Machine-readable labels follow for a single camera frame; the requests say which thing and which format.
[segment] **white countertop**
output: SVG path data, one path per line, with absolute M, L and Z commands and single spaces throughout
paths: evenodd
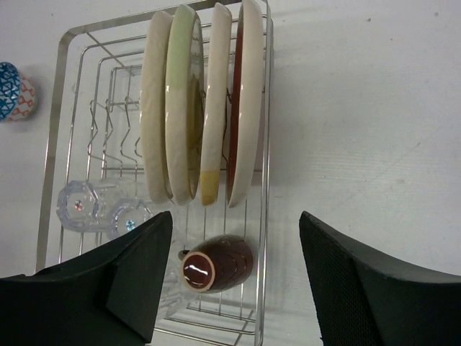
M 271 1 L 265 345 L 321 345 L 302 210 L 402 260 L 461 275 L 461 3 L 346 3 Z M 40 85 L 33 119 L 0 125 L 2 277 L 34 272 L 58 42 L 71 27 L 171 2 L 130 4 L 0 0 L 0 61 Z

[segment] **ceramic plate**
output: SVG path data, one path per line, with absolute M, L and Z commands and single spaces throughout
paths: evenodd
M 262 14 L 254 0 L 243 0 L 238 18 L 228 158 L 228 206 L 246 199 L 258 146 L 263 87 Z
M 218 198 L 219 174 L 223 150 L 225 104 L 227 98 L 229 50 L 231 47 L 232 14 L 217 3 L 213 11 L 208 58 L 207 101 L 202 139 L 200 194 L 202 204 L 210 205 Z
M 153 15 L 141 71 L 141 146 L 149 196 L 155 203 L 172 198 L 165 152 L 165 66 L 172 22 L 166 12 Z
M 195 197 L 200 173 L 203 130 L 203 40 L 197 13 L 178 7 L 166 58 L 166 166 L 173 201 L 184 205 Z

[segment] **dish rack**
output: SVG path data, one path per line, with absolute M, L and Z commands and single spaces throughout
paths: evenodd
M 263 343 L 269 198 L 269 96 L 273 57 L 273 23 L 267 1 L 259 1 L 265 36 L 259 158 L 246 202 L 227 209 L 223 192 L 226 190 L 224 163 L 216 204 L 205 209 L 196 198 L 186 207 L 160 207 L 160 210 L 172 209 L 175 227 L 185 234 L 187 247 L 194 241 L 226 232 L 245 236 L 249 242 L 254 242 L 257 249 L 255 273 L 246 283 L 224 293 L 202 295 L 182 312 L 158 322 L 153 344 L 159 332 L 217 346 Z M 197 11 L 202 20 L 206 71 L 209 23 L 216 2 L 228 6 L 233 13 L 231 74 L 241 0 L 205 0 L 188 5 Z M 174 14 L 176 8 L 162 10 Z M 148 23 L 154 12 L 75 27 L 59 43 L 36 270 L 61 263 L 107 241 L 103 234 L 78 234 L 63 229 L 53 209 L 58 191 L 67 182 L 115 176 L 143 179 L 142 153 L 138 146 L 139 84 Z M 228 96 L 229 108 L 231 95 Z

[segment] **cream plate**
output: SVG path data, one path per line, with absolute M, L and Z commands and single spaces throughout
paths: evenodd
M 229 208 L 245 200 L 251 186 L 261 117 L 263 69 L 261 9 L 254 0 L 243 0 L 238 18 L 230 117 L 227 181 Z
M 141 71 L 140 132 L 149 196 L 155 203 L 172 198 L 165 153 L 165 66 L 173 17 L 152 16 Z
M 217 3 L 213 11 L 211 24 L 207 101 L 205 104 L 202 163 L 200 166 L 200 193 L 204 206 L 214 203 L 218 198 L 231 29 L 231 11 L 226 6 Z
M 197 193 L 203 131 L 203 40 L 197 13 L 187 5 L 176 10 L 166 58 L 166 166 L 178 205 Z

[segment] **mug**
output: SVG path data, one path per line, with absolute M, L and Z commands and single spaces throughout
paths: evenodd
M 217 293 L 244 282 L 253 270 L 250 246 L 240 236 L 216 236 L 178 253 L 180 276 L 188 289 Z
M 37 107 L 30 79 L 12 63 L 0 63 L 0 122 L 26 118 Z

